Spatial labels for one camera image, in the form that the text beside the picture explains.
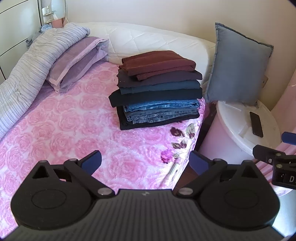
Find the black phone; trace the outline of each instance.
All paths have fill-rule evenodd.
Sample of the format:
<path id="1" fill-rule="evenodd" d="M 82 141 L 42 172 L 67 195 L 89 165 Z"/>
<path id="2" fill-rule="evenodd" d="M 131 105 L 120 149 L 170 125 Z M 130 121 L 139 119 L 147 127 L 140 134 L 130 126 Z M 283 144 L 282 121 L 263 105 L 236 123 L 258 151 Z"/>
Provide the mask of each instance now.
<path id="1" fill-rule="evenodd" d="M 262 130 L 260 117 L 257 114 L 255 114 L 254 112 L 250 111 L 250 118 L 251 118 L 253 134 L 262 138 L 263 137 L 263 130 Z"/>

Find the folded dark purple shirt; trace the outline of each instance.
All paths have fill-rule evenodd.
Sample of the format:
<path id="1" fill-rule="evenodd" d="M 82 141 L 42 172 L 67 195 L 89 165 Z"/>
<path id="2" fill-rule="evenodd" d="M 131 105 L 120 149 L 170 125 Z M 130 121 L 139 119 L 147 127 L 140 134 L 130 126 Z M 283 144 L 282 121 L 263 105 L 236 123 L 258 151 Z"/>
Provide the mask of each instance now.
<path id="1" fill-rule="evenodd" d="M 128 76 L 123 69 L 118 70 L 118 87 L 138 87 L 144 85 L 155 85 L 167 82 L 179 82 L 184 80 L 202 80 L 202 74 L 194 70 L 192 72 L 177 70 L 164 74 L 154 75 L 148 79 L 138 81 L 135 76 Z"/>

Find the white mattress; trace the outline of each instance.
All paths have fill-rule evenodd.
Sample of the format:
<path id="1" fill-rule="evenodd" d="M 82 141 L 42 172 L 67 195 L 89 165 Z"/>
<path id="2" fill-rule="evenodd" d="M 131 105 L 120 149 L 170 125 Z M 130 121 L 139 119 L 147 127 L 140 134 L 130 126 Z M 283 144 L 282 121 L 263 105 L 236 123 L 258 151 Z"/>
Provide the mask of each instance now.
<path id="1" fill-rule="evenodd" d="M 204 39 L 172 31 L 129 23 L 77 23 L 91 30 L 90 36 L 110 39 L 109 61 L 122 64 L 121 59 L 155 50 L 172 50 L 196 62 L 196 70 L 205 82 L 209 78 L 215 44 Z"/>

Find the purple pillowcase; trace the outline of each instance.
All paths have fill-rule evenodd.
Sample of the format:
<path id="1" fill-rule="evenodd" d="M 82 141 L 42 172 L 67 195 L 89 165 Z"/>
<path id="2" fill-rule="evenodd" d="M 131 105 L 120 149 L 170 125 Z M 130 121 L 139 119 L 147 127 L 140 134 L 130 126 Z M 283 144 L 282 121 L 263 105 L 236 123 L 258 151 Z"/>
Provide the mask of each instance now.
<path id="1" fill-rule="evenodd" d="M 105 39 L 86 37 L 67 49 L 52 65 L 46 80 L 56 92 L 67 92 L 97 61 L 107 56 Z"/>

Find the fabric fold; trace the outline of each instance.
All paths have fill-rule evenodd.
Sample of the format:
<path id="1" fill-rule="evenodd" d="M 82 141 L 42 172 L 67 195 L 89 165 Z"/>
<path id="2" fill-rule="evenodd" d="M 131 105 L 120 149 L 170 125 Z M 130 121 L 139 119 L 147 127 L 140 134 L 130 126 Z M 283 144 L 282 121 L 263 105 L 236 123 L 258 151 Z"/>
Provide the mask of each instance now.
<path id="1" fill-rule="evenodd" d="M 170 100 L 170 99 L 201 99 L 202 89 L 191 89 L 191 90 L 168 90 L 168 91 L 146 91 L 135 94 L 122 95 L 120 90 L 114 91 L 110 96 L 109 100 L 112 107 L 137 104 L 147 101 L 156 100 Z"/>
<path id="2" fill-rule="evenodd" d="M 0 85 L 0 138 L 21 118 L 39 93 L 54 62 L 90 29 L 68 23 L 40 35 Z"/>
<path id="3" fill-rule="evenodd" d="M 184 80 L 180 82 L 167 82 L 156 85 L 145 85 L 138 87 L 123 88 L 120 87 L 122 95 L 131 93 L 140 93 L 145 91 L 164 91 L 164 90 L 179 90 L 179 89 L 198 89 L 200 83 L 197 80 Z"/>
<path id="4" fill-rule="evenodd" d="M 116 110 L 117 110 L 117 115 L 118 115 L 118 118 L 119 118 L 120 129 L 122 131 L 123 130 L 131 130 L 131 129 L 135 129 L 135 128 L 163 126 L 163 125 L 167 125 L 167 124 L 174 123 L 174 122 L 185 121 L 185 120 L 190 120 L 190 119 L 197 119 L 200 116 L 200 114 L 198 113 L 196 115 L 185 115 L 185 116 L 180 116 L 180 117 L 176 117 L 176 118 L 173 118 L 173 119 L 164 120 L 164 121 L 155 122 L 155 123 L 136 123 L 136 124 L 133 124 L 133 123 L 127 121 L 122 106 L 116 107 Z"/>
<path id="5" fill-rule="evenodd" d="M 196 63 L 183 58 L 174 51 L 151 51 L 122 59 L 119 67 L 127 72 L 128 76 L 136 75 L 138 80 L 171 72 L 174 70 L 194 71 Z"/>
<path id="6" fill-rule="evenodd" d="M 200 102 L 197 99 L 192 100 L 159 100 L 159 101 L 150 101 L 143 102 L 139 104 L 132 104 L 124 106 L 125 112 L 132 111 L 145 111 L 153 109 L 165 109 L 165 108 L 193 108 L 197 109 L 200 107 Z"/>
<path id="7" fill-rule="evenodd" d="M 166 121 L 184 115 L 196 115 L 198 109 L 191 108 L 167 108 L 146 111 L 124 112 L 128 121 L 135 123 L 154 123 Z"/>
<path id="8" fill-rule="evenodd" d="M 147 78 L 145 81 L 138 81 L 135 76 L 128 76 L 123 69 L 118 70 L 118 87 L 138 87 L 145 85 L 163 84 L 167 82 L 180 82 L 185 80 L 202 80 L 202 74 L 198 71 L 177 70 L 168 73 L 158 74 Z"/>

